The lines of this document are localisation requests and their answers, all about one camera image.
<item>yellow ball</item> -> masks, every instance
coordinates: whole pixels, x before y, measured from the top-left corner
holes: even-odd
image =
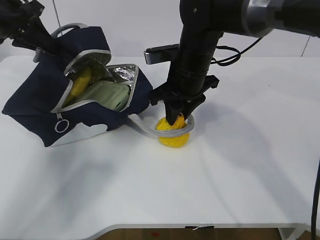
[[[181,114],[179,115],[176,122],[172,126],[168,123],[166,118],[161,119],[156,125],[156,130],[158,131],[178,130],[178,129],[183,129],[186,126],[187,124],[185,122],[185,117]],[[159,141],[166,147],[182,148],[184,145],[187,144],[189,137],[190,137],[190,133],[187,133],[183,136],[179,136],[175,138],[159,137]]]

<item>gray bag strap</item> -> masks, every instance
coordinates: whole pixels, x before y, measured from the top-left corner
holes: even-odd
[[[70,24],[67,24],[67,25],[64,25],[62,27],[59,27],[57,30],[55,30],[52,34],[51,34],[51,37],[56,39],[58,37],[58,35],[60,33],[62,33],[63,31],[66,31],[68,29],[85,29],[85,28],[88,28],[87,25],[83,24],[83,23],[70,23]],[[33,62],[34,63],[38,63],[39,62],[39,57],[40,57],[40,53],[41,53],[41,49],[40,48],[37,48],[35,50],[35,56],[33,58]]]
[[[171,139],[171,138],[181,137],[185,134],[190,133],[195,128],[195,119],[192,115],[189,116],[187,120],[187,125],[185,128],[178,129],[178,130],[168,130],[168,131],[158,131],[148,127],[145,124],[145,122],[137,114],[131,114],[128,116],[128,118],[131,121],[133,121],[144,132],[148,134],[152,134],[157,137],[161,137],[161,138]]]

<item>yellow object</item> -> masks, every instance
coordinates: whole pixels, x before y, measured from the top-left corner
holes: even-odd
[[[175,121],[174,125],[170,125],[166,118],[161,119],[156,125],[156,130],[158,131],[168,131],[168,130],[178,130],[183,129],[187,126],[185,122],[185,117],[181,114]],[[170,148],[182,148],[187,144],[190,137],[190,133],[187,133],[183,136],[175,137],[175,138],[165,138],[159,137],[160,143]]]
[[[64,106],[66,106],[68,103],[70,103],[73,99],[78,97],[80,94],[82,94],[88,87],[90,80],[92,77],[92,70],[91,67],[87,67],[85,70],[83,70],[79,77],[73,82],[72,89],[64,101]]]

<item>navy blue bag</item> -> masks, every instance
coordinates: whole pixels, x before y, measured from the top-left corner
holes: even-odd
[[[139,114],[149,106],[148,96],[153,88],[138,66],[106,66],[111,53],[100,27],[75,28],[56,40],[63,50],[58,56],[41,53],[35,70],[2,111],[38,135],[46,147],[115,130],[125,124],[129,115]],[[99,78],[99,71],[107,70],[110,77],[130,86],[128,104],[121,112],[110,110],[96,101],[63,107],[72,88],[68,75],[92,63],[96,66],[92,70],[93,78]]]

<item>silver zipper pull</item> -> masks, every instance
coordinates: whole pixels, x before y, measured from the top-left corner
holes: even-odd
[[[56,118],[58,119],[58,122],[56,123],[55,128],[54,128],[54,130],[59,134],[62,134],[65,131],[67,131],[67,129],[70,126],[69,121],[62,117],[61,111],[62,111],[61,108],[56,110]],[[63,130],[58,130],[59,125],[62,124],[62,123],[66,124],[65,128]]]

